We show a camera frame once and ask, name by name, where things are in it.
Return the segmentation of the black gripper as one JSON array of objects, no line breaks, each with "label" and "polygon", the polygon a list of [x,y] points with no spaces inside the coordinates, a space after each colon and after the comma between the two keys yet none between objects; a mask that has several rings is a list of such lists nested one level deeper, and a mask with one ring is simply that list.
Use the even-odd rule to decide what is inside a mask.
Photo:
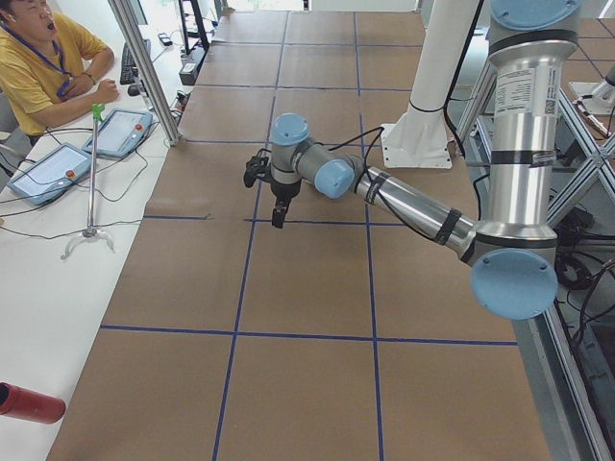
[{"label": "black gripper", "polygon": [[272,181],[270,188],[276,198],[272,209],[271,224],[276,229],[282,229],[290,203],[301,191],[301,182],[281,183]]}]

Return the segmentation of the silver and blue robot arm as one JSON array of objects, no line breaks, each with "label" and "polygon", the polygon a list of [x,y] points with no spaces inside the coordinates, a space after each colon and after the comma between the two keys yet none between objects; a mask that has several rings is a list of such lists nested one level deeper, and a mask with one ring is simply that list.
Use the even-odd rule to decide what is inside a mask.
[{"label": "silver and blue robot arm", "polygon": [[268,182],[272,223],[281,228],[303,182],[336,199],[354,192],[419,235],[454,250],[472,268],[475,297],[487,310],[525,320],[554,301],[556,235],[547,222],[563,62],[578,41],[578,1],[495,1],[488,60],[496,70],[489,203],[479,220],[437,202],[367,164],[338,156],[309,135],[298,114],[279,116],[272,152],[254,158],[244,181]]}]

